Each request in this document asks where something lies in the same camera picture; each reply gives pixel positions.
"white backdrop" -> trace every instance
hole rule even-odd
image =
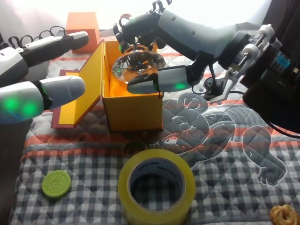
[[[100,29],[110,29],[119,16],[124,13],[140,15],[152,8],[154,0],[0,0],[0,33],[4,41],[11,36],[23,35],[38,36],[41,31],[52,26],[65,27],[68,12],[96,11]],[[228,15],[234,15],[237,10],[246,12],[256,10],[255,16],[263,19],[271,0],[237,0],[236,8],[231,7],[230,12],[224,12],[224,20]],[[191,5],[183,8],[186,13],[193,8]],[[199,9],[199,13],[207,11],[206,7]]]

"round green object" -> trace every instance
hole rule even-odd
[[[71,187],[69,174],[62,170],[55,170],[45,176],[42,182],[44,194],[50,198],[61,198]]]

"clear glass bowl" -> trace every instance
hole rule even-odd
[[[141,74],[152,74],[165,66],[164,58],[143,45],[130,46],[112,66],[112,73],[119,81],[128,83]]]

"yellow tape roll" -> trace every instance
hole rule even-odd
[[[169,209],[153,211],[139,205],[130,188],[142,175],[157,174],[180,187],[180,199]],[[125,217],[131,225],[181,225],[187,218],[195,196],[195,179],[188,164],[178,155],[150,149],[131,157],[121,170],[118,192]]]

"robotic hand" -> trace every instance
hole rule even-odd
[[[201,5],[193,6],[197,10],[195,13],[189,11],[191,8],[182,10],[186,2],[176,1],[164,8],[157,0],[153,10],[146,14],[129,19],[126,24],[120,20],[121,29],[114,25],[113,31],[122,51],[136,42],[151,47],[150,44],[157,40],[159,45],[166,43],[194,61],[190,66],[168,67],[151,75],[138,75],[128,82],[127,90],[146,94],[193,88],[209,66],[212,78],[204,82],[206,92],[202,94],[210,103],[227,99],[240,81],[248,88],[243,95],[244,102],[268,124],[300,133],[299,65],[280,51],[282,45],[274,37],[272,27],[253,24],[255,15],[251,10],[232,12],[234,0],[225,1],[220,6],[222,13],[216,12],[213,16],[211,12],[208,15],[199,11]],[[222,4],[216,0],[205,2],[211,7]],[[203,4],[203,1],[192,4]],[[246,30],[258,30],[258,35],[251,37]],[[214,76],[212,65],[217,61],[227,70],[223,77]]]
[[[0,124],[16,123],[40,115],[80,97],[85,84],[78,76],[64,76],[36,82],[18,82],[28,67],[62,56],[71,49],[86,45],[87,32],[66,37],[46,37],[26,44],[24,48],[8,45],[0,50]]]

